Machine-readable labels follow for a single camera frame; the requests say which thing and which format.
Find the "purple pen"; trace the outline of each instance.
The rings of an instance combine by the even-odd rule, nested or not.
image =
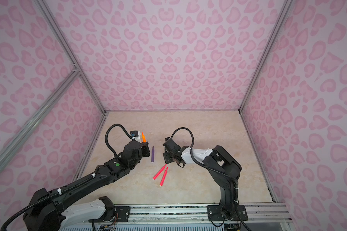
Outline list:
[[[152,147],[152,163],[154,163],[154,146]]]

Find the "pink marker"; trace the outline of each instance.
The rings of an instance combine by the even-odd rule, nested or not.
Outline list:
[[[165,169],[166,164],[162,167],[162,169],[153,177],[153,180],[157,179],[157,177],[159,176],[159,174],[161,174],[161,172],[163,171],[163,169]]]
[[[163,182],[165,182],[165,178],[166,178],[166,175],[167,175],[167,169],[168,169],[168,167],[166,168],[165,173],[163,174],[163,177],[162,177],[161,183],[159,184],[159,186],[160,186],[160,187],[162,187]]]

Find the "orange marker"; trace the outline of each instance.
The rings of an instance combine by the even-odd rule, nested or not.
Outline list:
[[[166,178],[166,175],[167,175],[167,169],[168,169],[168,167],[166,168],[165,173],[163,174],[163,177],[162,177],[161,183],[159,184],[159,186],[160,186],[160,187],[162,187],[163,182],[165,182],[165,178]]]
[[[147,140],[145,139],[144,133],[141,133],[141,137],[143,138],[143,142],[145,143]]]
[[[162,169],[153,177],[153,180],[157,179],[157,177],[159,176],[159,174],[161,174],[161,172],[165,169],[166,164],[162,167]]]

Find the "black mounting plate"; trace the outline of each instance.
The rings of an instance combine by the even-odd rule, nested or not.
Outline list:
[[[130,216],[130,206],[116,206],[116,210],[118,214],[117,222],[127,222]]]
[[[220,210],[221,210],[220,206],[207,206],[208,220],[209,221],[223,221],[223,217],[220,213]],[[247,211],[245,210],[245,206],[242,204],[238,205],[238,211],[239,211],[240,218],[243,221],[247,221],[248,216],[247,216]]]

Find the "heart pattern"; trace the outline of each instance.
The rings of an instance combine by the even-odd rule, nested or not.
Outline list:
[[[153,110],[238,109],[283,1],[47,3],[104,107]]]
[[[25,207],[37,190],[71,182],[100,118],[101,112],[77,78],[0,174],[0,226]],[[8,229],[27,230],[22,219]]]
[[[347,1],[296,1],[244,115],[297,230],[347,230]]]
[[[72,67],[32,1],[0,1],[0,151]]]

